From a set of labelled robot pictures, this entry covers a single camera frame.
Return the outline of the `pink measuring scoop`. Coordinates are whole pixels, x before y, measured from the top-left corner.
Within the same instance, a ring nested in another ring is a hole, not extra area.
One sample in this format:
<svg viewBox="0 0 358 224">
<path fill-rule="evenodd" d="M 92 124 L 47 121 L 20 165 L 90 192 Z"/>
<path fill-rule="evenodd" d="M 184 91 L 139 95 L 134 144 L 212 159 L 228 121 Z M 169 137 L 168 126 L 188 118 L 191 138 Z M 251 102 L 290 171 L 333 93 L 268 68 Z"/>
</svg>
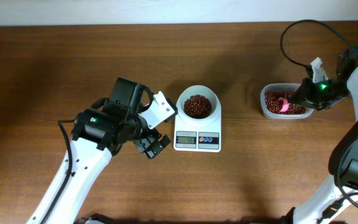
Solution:
<svg viewBox="0 0 358 224">
<path fill-rule="evenodd" d="M 282 102 L 282 107 L 279 112 L 280 113 L 287 112 L 290 107 L 290 103 L 288 102 L 288 100 L 282 97 L 280 97 L 278 100 Z"/>
</svg>

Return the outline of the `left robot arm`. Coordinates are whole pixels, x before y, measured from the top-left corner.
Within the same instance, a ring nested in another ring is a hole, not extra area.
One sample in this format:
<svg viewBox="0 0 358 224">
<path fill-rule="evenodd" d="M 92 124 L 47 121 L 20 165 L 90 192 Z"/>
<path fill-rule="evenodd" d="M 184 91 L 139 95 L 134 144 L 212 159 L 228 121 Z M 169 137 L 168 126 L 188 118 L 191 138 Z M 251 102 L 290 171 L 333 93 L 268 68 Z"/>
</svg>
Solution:
<svg viewBox="0 0 358 224">
<path fill-rule="evenodd" d="M 67 151 L 29 223 L 73 223 L 102 170 L 123 145 L 133 142 L 148 159 L 171 140 L 157 126 L 174 118 L 178 109 L 160 91 L 118 78 L 111 96 L 94 102 L 62 129 Z"/>
</svg>

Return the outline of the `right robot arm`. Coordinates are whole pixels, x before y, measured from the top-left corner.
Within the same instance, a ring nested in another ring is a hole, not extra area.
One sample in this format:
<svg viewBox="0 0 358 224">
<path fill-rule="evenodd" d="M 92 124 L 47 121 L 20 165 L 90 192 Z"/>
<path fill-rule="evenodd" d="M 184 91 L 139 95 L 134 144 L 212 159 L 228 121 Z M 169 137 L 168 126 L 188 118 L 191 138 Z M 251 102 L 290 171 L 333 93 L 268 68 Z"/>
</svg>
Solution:
<svg viewBox="0 0 358 224">
<path fill-rule="evenodd" d="M 358 208 L 358 47 L 339 55 L 337 77 L 316 79 L 318 66 L 305 78 L 289 103 L 314 110 L 325 110 L 350 97 L 356 122 L 334 148 L 329 159 L 329 175 L 302 205 L 293 207 L 280 223 L 330 223 L 348 206 Z"/>
</svg>

